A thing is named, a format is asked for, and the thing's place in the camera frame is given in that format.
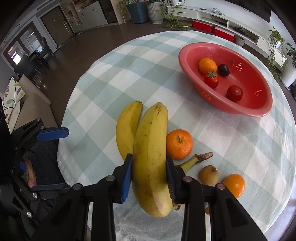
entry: sofa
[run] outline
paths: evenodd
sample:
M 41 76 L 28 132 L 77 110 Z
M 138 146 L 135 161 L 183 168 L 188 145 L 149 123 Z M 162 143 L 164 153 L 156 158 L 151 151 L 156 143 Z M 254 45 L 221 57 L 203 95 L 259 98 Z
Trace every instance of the sofa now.
M 45 127 L 57 127 L 57 123 L 50 108 L 50 100 L 25 76 L 18 81 L 25 96 L 22 98 L 23 106 L 17 118 L 14 130 L 41 118 Z

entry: red storage box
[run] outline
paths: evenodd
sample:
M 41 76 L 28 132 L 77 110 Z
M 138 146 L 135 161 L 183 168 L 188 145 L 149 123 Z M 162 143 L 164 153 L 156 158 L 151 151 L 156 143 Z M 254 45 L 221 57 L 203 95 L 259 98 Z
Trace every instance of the red storage box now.
M 192 27 L 211 33 L 211 32 L 213 32 L 214 25 L 193 20 Z
M 231 42 L 234 40 L 234 34 L 223 28 L 215 27 L 214 34 Z

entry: window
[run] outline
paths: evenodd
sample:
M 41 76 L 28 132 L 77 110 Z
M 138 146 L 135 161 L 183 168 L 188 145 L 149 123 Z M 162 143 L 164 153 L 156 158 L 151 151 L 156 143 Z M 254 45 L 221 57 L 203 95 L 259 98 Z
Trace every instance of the window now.
M 30 56 L 35 50 L 38 52 L 43 50 L 42 38 L 31 22 L 11 41 L 3 54 L 15 68 L 24 55 Z

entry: orange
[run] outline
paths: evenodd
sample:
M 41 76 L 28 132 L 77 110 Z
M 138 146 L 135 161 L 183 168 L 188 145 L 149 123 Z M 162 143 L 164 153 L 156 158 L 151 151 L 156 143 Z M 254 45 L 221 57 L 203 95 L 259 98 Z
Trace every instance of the orange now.
M 243 194 L 246 186 L 244 178 L 241 175 L 235 173 L 226 177 L 223 181 L 223 184 L 236 198 L 239 198 Z
M 203 58 L 199 61 L 198 67 L 203 74 L 217 71 L 217 64 L 210 58 Z
M 167 135 L 167 155 L 174 159 L 182 159 L 190 154 L 193 140 L 189 132 L 181 129 L 174 130 Z

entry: checkered tablecloth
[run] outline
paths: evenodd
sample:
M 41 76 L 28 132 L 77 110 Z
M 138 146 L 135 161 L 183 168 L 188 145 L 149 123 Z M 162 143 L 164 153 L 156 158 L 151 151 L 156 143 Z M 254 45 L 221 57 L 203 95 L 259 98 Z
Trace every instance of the checkered tablecloth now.
M 180 49 L 195 42 L 220 44 L 249 59 L 270 86 L 270 113 L 251 118 L 221 112 L 208 104 L 178 62 Z M 206 165 L 218 168 L 219 181 L 231 173 L 241 174 L 246 190 L 238 200 L 263 232 L 269 229 L 292 191 L 296 135 L 288 102 L 262 62 L 234 43 L 197 31 L 147 35 L 106 54 L 79 79 L 65 111 L 62 126 L 69 128 L 70 135 L 59 141 L 57 158 L 68 184 L 96 183 L 123 164 L 115 141 L 116 121 L 122 109 L 135 100 L 143 102 L 142 114 L 162 102 L 169 113 L 167 132 L 181 128 L 191 133 L 191 155 L 214 153 L 188 175 L 197 179 Z M 126 203 L 114 205 L 117 240 L 180 240 L 183 213 L 181 208 L 165 218 L 151 217 L 137 204 L 131 189 Z M 209 240 L 208 216 L 206 222 Z

